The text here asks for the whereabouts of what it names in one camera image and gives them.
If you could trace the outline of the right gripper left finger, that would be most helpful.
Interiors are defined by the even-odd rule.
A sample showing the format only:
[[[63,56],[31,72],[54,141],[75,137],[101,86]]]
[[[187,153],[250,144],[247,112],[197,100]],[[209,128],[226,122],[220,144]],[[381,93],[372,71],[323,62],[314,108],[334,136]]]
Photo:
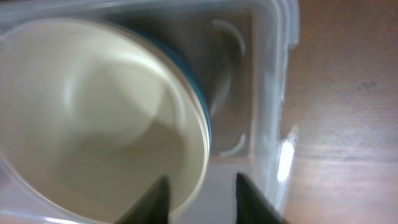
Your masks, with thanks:
[[[168,224],[170,182],[162,176],[115,224]]]

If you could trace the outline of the cream bowl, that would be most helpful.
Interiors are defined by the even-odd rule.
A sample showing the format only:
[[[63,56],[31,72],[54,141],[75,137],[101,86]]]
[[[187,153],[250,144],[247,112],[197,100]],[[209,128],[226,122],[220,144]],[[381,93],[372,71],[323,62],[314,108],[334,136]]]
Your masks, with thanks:
[[[179,214],[200,191],[210,145],[197,89],[153,40],[64,18],[1,36],[1,155],[61,210],[111,223],[167,176]]]

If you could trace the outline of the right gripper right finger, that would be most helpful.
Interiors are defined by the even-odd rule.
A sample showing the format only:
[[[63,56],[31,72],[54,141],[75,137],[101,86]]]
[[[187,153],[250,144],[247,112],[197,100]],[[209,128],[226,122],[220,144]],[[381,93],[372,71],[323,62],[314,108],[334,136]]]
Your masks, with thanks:
[[[236,224],[286,224],[251,179],[236,175]]]

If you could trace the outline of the blue bowl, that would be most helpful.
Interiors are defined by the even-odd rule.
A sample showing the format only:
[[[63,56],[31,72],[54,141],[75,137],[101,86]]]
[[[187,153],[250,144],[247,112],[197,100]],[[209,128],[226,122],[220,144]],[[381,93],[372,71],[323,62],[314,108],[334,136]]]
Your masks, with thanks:
[[[207,124],[207,131],[209,132],[209,142],[210,145],[212,144],[212,128],[211,128],[211,121],[210,121],[210,112],[209,108],[205,99],[205,95],[203,90],[198,84],[198,80],[195,76],[195,73],[193,72],[191,66],[187,63],[187,61],[184,59],[183,56],[179,54],[178,51],[176,51],[175,48],[171,47],[164,41],[160,40],[156,36],[153,36],[147,32],[145,32],[142,29],[139,29],[137,27],[132,28],[132,30],[137,33],[138,35],[142,36],[143,38],[146,38],[149,42],[157,46],[161,51],[163,51],[164,54],[166,54],[171,61],[173,61],[174,64],[182,71],[182,73],[185,75],[187,80],[189,81],[190,85],[192,86],[196,96],[198,97],[198,100],[201,104],[201,108],[204,112],[205,119],[206,119],[206,124]]]

